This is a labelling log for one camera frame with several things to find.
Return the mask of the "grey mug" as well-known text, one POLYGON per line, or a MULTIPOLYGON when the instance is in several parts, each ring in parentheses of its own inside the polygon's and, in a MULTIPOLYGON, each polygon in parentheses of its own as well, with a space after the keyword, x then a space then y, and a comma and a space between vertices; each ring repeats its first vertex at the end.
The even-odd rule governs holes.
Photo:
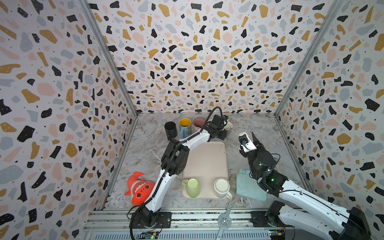
POLYGON ((226 137, 229 137, 230 134, 231 134, 231 131, 233 129, 233 124, 228 121, 227 124, 225 125, 224 129, 227 131, 227 136, 226 137))

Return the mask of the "pink mug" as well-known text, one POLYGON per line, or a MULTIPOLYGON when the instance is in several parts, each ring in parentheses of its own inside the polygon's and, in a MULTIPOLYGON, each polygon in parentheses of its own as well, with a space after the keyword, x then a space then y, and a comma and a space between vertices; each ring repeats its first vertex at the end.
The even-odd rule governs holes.
POLYGON ((196 118, 193 120, 193 129, 194 132, 201 130, 204 127, 206 120, 203 118, 196 118))

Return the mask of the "light blue mug yellow inside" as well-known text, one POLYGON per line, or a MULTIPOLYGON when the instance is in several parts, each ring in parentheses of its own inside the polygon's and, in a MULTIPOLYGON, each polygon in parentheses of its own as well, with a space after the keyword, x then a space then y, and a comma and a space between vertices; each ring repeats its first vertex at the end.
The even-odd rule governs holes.
POLYGON ((187 138, 193 133, 192 122, 188 118, 184 118, 179 121, 179 128, 181 139, 187 138))

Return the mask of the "black mug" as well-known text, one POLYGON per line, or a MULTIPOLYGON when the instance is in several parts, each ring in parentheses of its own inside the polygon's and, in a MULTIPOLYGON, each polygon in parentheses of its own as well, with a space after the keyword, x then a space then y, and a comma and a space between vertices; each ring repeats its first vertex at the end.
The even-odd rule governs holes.
POLYGON ((177 126, 175 122, 166 122, 164 128, 168 141, 178 136, 177 126))

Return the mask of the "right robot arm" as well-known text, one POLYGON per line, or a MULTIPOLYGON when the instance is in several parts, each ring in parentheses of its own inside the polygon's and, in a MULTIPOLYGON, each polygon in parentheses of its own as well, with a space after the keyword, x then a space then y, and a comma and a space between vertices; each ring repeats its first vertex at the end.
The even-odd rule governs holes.
POLYGON ((324 240, 369 240, 371 231, 360 209, 346 209, 303 189, 275 170, 277 160, 255 135, 239 134, 240 153, 248 159, 250 176, 274 201, 266 212, 267 223, 283 223, 324 240))

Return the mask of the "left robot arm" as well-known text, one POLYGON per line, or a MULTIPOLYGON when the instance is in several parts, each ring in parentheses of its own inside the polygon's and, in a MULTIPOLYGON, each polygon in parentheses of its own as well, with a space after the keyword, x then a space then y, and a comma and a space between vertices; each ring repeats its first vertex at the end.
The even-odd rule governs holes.
POLYGON ((156 223, 164 197, 173 180, 184 171, 190 151, 214 138, 224 140, 227 136, 227 123, 228 117, 223 114, 215 115, 212 120, 207 117, 197 132, 180 140, 170 140, 161 158, 161 171, 154 189, 132 214, 132 224, 141 223, 145 227, 152 227, 156 223))

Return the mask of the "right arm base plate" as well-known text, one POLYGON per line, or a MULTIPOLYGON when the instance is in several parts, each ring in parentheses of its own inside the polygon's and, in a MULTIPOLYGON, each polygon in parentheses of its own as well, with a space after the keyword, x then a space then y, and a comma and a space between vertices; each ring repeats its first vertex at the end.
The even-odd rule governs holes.
POLYGON ((282 228, 282 227, 292 227, 290 225, 285 225, 279 218, 280 213, 277 211, 251 211, 250 222, 253 224, 254 228, 282 228))

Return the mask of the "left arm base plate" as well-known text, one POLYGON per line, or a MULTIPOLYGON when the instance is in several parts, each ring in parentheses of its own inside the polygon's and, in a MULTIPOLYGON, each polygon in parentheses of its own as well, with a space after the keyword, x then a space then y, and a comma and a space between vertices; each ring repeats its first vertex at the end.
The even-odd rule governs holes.
POLYGON ((157 212, 149 217, 149 223, 140 213, 134 213, 131 218, 132 229, 169 229, 171 227, 172 212, 157 212))

